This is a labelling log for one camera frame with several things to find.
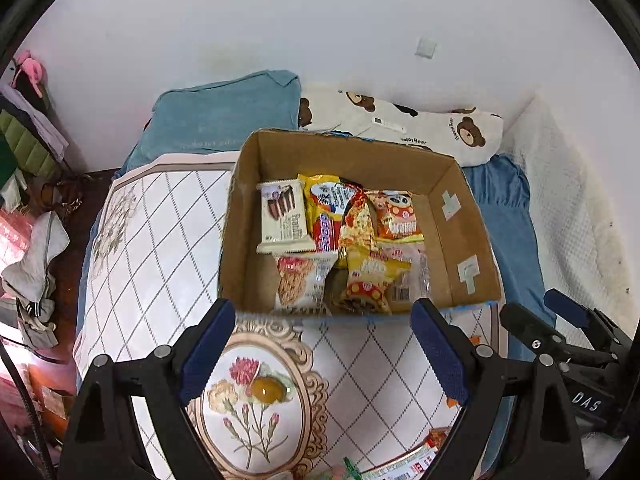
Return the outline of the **red white long packet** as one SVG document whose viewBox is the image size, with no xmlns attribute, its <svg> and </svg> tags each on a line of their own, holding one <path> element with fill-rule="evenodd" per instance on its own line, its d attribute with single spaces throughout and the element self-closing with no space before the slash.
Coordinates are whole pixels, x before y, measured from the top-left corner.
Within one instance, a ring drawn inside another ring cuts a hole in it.
<svg viewBox="0 0 640 480">
<path fill-rule="evenodd" d="M 420 448 L 360 474 L 362 480 L 409 480 L 422 477 L 437 455 L 438 448 L 424 444 Z"/>
</svg>

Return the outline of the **bear print pillow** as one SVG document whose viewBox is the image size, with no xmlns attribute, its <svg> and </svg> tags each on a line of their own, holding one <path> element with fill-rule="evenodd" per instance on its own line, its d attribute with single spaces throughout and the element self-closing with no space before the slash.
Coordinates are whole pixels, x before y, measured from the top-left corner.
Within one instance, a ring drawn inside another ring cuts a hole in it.
<svg viewBox="0 0 640 480">
<path fill-rule="evenodd" d="M 307 131 L 426 148 L 453 157 L 461 167 L 488 162 L 503 136 L 503 119 L 475 107 L 418 112 L 373 96 L 313 86 L 302 91 L 298 123 Z"/>
</svg>

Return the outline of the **clothes rack with clothes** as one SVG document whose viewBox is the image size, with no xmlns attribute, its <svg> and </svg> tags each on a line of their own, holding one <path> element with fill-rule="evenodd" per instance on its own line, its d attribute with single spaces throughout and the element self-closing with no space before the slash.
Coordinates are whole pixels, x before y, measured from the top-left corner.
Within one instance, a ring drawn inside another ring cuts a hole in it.
<svg viewBox="0 0 640 480">
<path fill-rule="evenodd" d="M 46 69 L 29 50 L 12 60 L 10 81 L 1 84 L 1 207 L 14 211 L 27 179 L 50 183 L 61 177 L 70 146 L 48 116 Z"/>
</svg>

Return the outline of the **white wall switch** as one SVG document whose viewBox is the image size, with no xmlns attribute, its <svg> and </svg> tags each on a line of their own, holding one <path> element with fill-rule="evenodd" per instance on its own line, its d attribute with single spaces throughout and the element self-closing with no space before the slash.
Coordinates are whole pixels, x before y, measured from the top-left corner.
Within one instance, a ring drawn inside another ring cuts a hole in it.
<svg viewBox="0 0 640 480">
<path fill-rule="evenodd" d="M 416 44 L 416 52 L 414 52 L 414 55 L 419 58 L 427 58 L 428 60 L 431 60 L 434 58 L 436 48 L 436 41 L 431 40 L 430 38 L 421 37 Z"/>
</svg>

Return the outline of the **clear cake packet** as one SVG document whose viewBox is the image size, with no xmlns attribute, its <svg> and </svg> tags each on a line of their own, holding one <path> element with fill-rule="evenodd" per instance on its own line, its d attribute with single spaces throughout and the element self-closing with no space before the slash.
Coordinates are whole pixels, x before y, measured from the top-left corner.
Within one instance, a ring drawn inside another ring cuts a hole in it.
<svg viewBox="0 0 640 480">
<path fill-rule="evenodd" d="M 430 269 L 423 242 L 379 242 L 378 247 L 382 255 L 411 264 L 410 270 L 387 289 L 386 297 L 393 311 L 408 310 L 416 300 L 431 298 Z"/>
</svg>

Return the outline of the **cardboard milk box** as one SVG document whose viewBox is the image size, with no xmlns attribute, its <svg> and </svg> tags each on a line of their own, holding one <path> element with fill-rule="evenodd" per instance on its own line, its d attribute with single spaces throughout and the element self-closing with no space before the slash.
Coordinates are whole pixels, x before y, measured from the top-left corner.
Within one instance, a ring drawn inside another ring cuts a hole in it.
<svg viewBox="0 0 640 480">
<path fill-rule="evenodd" d="M 396 314 L 501 298 L 453 158 L 353 136 L 259 130 L 232 172 L 218 292 L 246 313 Z"/>
</svg>

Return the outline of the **colourful candy bag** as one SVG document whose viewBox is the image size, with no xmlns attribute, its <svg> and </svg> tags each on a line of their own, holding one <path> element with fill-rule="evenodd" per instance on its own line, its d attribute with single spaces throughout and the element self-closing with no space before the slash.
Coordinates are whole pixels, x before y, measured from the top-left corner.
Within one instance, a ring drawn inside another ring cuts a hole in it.
<svg viewBox="0 0 640 480">
<path fill-rule="evenodd" d="M 341 463 L 329 466 L 314 476 L 316 480 L 361 480 L 362 474 L 347 457 Z"/>
</svg>

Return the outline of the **blue bed sheet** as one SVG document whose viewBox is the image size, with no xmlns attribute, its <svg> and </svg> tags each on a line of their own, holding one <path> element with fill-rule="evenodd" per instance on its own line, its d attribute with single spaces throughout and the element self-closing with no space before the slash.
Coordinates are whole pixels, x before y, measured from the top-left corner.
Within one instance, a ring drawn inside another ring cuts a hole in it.
<svg viewBox="0 0 640 480">
<path fill-rule="evenodd" d="M 529 214 L 529 183 L 509 156 L 463 169 L 489 235 L 506 301 L 520 304 L 550 326 L 556 315 L 544 305 L 537 237 Z"/>
</svg>

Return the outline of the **chocolate stick biscuit pack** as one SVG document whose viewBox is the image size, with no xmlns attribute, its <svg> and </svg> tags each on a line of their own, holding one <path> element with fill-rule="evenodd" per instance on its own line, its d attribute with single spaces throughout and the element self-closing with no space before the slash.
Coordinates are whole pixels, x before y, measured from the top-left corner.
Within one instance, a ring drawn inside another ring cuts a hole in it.
<svg viewBox="0 0 640 480">
<path fill-rule="evenodd" d="M 303 182 L 299 179 L 262 182 L 257 189 L 262 237 L 256 252 L 314 252 L 316 245 L 307 228 Z"/>
</svg>

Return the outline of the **white waffle cracker packet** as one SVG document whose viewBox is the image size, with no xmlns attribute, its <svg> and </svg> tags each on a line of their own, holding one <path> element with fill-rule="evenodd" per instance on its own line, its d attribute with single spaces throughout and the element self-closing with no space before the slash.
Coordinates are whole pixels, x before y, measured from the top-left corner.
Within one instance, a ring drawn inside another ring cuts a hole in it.
<svg viewBox="0 0 640 480">
<path fill-rule="evenodd" d="M 337 252 L 300 252 L 273 256 L 278 271 L 274 310 L 316 315 L 326 310 L 326 279 L 338 259 Z"/>
</svg>

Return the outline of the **instant noodle packet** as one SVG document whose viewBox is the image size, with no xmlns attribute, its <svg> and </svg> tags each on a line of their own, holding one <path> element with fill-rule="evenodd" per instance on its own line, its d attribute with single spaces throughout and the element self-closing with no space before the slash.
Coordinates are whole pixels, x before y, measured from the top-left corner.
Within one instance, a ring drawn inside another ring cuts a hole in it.
<svg viewBox="0 0 640 480">
<path fill-rule="evenodd" d="M 337 252 L 335 266 L 345 269 L 350 246 L 378 250 L 371 207 L 363 188 L 332 174 L 299 174 L 298 178 L 303 182 L 307 226 L 317 252 Z"/>
</svg>

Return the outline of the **brown small snack packet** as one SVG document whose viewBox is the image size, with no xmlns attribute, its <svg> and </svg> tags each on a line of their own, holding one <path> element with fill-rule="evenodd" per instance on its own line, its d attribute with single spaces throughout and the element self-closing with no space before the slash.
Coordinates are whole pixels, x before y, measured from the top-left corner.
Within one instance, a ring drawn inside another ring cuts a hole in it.
<svg viewBox="0 0 640 480">
<path fill-rule="evenodd" d="M 442 449 L 442 446 L 449 436 L 450 430 L 450 427 L 433 428 L 428 432 L 424 443 L 430 448 L 434 448 L 435 450 L 439 451 Z"/>
</svg>

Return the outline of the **orange panda snack packet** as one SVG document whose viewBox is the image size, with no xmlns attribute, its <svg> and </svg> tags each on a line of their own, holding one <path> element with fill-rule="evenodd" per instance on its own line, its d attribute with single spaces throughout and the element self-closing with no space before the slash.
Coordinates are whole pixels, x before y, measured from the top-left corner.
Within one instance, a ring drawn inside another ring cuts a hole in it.
<svg viewBox="0 0 640 480">
<path fill-rule="evenodd" d="M 412 195 L 407 191 L 367 191 L 376 213 L 376 234 L 379 240 L 413 243 L 424 240 L 416 220 Z"/>
</svg>

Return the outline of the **yellow panda snack bag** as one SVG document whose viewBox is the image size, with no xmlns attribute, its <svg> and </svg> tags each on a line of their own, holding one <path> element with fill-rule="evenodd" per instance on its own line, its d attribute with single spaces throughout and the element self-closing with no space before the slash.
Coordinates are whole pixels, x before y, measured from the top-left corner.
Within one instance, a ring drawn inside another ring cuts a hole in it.
<svg viewBox="0 0 640 480">
<path fill-rule="evenodd" d="M 361 246 L 346 249 L 347 276 L 334 306 L 352 313 L 391 314 L 387 291 L 412 267 Z"/>
</svg>

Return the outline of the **white cloth pile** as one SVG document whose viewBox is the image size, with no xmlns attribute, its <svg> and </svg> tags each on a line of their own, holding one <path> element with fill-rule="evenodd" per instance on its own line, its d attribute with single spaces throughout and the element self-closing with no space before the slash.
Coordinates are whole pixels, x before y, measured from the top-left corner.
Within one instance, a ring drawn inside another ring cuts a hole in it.
<svg viewBox="0 0 640 480">
<path fill-rule="evenodd" d="M 43 300 L 48 287 L 48 269 L 54 258 L 70 244 L 62 221 L 54 211 L 40 216 L 32 227 L 29 248 L 23 258 L 1 273 L 2 286 L 17 298 L 35 304 Z"/>
</svg>

